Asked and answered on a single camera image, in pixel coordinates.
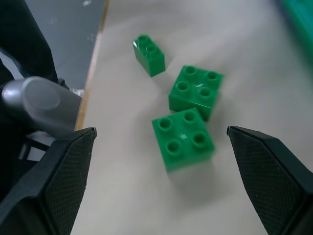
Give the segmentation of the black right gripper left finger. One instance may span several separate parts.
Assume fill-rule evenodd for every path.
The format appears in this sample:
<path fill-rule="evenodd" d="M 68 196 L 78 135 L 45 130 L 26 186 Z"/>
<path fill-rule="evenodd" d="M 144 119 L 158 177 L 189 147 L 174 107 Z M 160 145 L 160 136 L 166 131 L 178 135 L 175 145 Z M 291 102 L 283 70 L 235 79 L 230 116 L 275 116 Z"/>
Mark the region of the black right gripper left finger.
<path fill-rule="evenodd" d="M 55 140 L 40 161 L 22 162 L 0 202 L 2 235 L 68 235 L 87 185 L 96 128 Z"/>

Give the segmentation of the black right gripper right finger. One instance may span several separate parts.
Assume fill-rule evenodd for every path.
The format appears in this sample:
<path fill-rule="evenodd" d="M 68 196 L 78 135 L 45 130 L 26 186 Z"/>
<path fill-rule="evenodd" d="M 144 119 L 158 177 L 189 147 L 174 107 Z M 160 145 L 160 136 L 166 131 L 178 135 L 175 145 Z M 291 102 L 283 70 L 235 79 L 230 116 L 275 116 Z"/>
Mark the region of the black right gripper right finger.
<path fill-rule="evenodd" d="M 277 138 L 229 126 L 246 193 L 269 235 L 313 233 L 313 173 Z"/>

